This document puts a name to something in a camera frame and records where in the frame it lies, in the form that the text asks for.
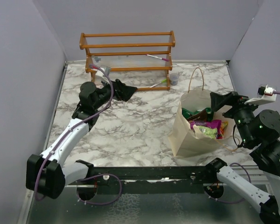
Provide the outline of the beige paper bag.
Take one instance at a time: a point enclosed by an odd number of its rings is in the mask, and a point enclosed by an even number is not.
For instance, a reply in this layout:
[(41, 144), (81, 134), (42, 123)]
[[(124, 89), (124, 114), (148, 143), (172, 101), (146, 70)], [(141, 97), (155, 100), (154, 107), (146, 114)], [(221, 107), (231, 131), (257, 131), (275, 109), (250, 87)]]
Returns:
[(229, 151), (236, 151), (237, 146), (228, 146), (228, 140), (232, 138), (233, 126), (235, 122), (232, 119), (223, 117), (223, 112), (231, 109), (230, 106), (223, 106), (220, 110), (214, 113), (214, 117), (227, 121), (227, 134), (222, 140), (215, 140), (205, 136), (202, 132), (195, 133), (190, 128), (190, 123), (182, 115), (182, 108), (188, 110), (205, 109), (210, 106), (210, 91), (204, 86), (201, 88), (188, 88), (180, 100), (177, 108), (173, 129), (168, 136), (169, 143), (174, 157), (186, 158), (201, 154), (211, 153), (223, 147)]

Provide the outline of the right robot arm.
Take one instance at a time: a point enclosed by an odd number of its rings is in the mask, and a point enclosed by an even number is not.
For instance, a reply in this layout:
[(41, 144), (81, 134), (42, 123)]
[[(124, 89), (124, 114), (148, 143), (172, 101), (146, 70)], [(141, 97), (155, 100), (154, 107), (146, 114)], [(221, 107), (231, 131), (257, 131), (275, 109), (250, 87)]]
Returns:
[(270, 103), (268, 96), (249, 99), (235, 91), (221, 95), (210, 93), (211, 110), (217, 112), (225, 105), (230, 109), (222, 115), (235, 121), (242, 139), (241, 146), (252, 150), (250, 156), (263, 171), (273, 191), (270, 195), (237, 175), (223, 160), (216, 158), (206, 165), (209, 182), (220, 181), (242, 196), (259, 213), (265, 224), (280, 224), (280, 114), (273, 110), (254, 111)]

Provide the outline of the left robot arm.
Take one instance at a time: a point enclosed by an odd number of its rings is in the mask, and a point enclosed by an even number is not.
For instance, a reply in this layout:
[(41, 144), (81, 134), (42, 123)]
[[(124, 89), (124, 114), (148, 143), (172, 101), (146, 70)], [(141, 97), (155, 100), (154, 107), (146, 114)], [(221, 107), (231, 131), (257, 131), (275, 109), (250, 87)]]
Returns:
[(128, 101), (137, 91), (136, 87), (128, 86), (116, 79), (110, 84), (104, 83), (97, 88), (93, 82), (85, 82), (80, 87), (79, 103), (73, 112), (72, 119), (56, 141), (40, 155), (31, 155), (27, 160), (26, 188), (37, 194), (56, 199), (64, 187), (80, 180), (83, 184), (92, 182), (93, 165), (78, 160), (68, 168), (64, 168), (65, 160), (76, 144), (94, 127), (101, 106), (107, 108), (112, 99)]

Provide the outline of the brown kettle chips bag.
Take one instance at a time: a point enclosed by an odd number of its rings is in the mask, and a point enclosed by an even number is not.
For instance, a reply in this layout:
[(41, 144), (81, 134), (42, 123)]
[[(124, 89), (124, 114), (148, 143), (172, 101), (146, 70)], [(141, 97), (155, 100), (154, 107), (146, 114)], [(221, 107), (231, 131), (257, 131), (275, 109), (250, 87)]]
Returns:
[(212, 116), (213, 114), (211, 112), (208, 112), (207, 110), (203, 110), (187, 118), (187, 121), (193, 121), (193, 120), (210, 121), (212, 120)]

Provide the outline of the magenta candy bag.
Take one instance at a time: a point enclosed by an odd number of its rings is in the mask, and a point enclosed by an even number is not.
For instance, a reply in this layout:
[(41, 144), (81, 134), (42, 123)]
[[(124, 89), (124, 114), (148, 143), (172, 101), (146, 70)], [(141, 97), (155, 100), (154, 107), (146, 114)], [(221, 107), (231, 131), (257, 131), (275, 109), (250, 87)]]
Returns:
[(203, 126), (203, 127), (207, 127), (207, 128), (211, 128), (211, 129), (220, 129), (222, 121), (219, 119), (213, 120), (211, 122), (208, 121), (203, 121), (203, 120), (191, 120), (189, 122), (191, 129), (193, 129), (193, 126)]

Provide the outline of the green real chips bag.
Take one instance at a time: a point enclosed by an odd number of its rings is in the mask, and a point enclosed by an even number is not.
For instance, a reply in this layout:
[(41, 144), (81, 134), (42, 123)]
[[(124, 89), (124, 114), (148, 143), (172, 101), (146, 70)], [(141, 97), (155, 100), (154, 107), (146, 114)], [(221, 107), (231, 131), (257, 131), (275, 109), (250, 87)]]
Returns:
[(206, 113), (207, 116), (210, 116), (212, 115), (213, 113), (211, 112), (211, 109), (209, 107), (203, 109), (203, 110), (196, 110), (194, 112), (191, 112), (190, 110), (187, 110), (185, 108), (182, 108), (182, 115), (184, 118), (188, 119), (190, 118), (191, 116), (194, 116), (194, 115), (197, 115), (199, 113)]

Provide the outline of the light green snack packet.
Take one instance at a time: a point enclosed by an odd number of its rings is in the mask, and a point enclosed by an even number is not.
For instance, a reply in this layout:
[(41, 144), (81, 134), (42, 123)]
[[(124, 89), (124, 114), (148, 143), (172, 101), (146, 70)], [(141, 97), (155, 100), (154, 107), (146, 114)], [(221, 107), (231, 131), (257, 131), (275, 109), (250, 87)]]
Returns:
[(209, 127), (205, 127), (205, 126), (193, 125), (193, 129), (195, 132), (195, 137), (198, 139), (202, 139), (202, 138), (216, 139), (217, 138), (217, 129), (216, 128), (209, 128)]

